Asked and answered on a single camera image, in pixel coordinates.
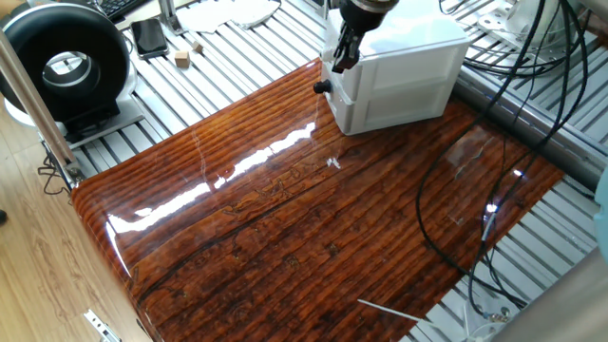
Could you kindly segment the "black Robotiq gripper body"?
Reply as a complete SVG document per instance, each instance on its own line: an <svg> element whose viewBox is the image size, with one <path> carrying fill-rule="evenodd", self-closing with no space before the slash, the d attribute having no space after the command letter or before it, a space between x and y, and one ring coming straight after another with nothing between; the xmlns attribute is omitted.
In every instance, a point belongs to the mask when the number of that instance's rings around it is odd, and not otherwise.
<svg viewBox="0 0 608 342"><path fill-rule="evenodd" d="M367 31L378 28L387 13L397 5L397 0L340 0L338 9L343 28Z"/></svg>

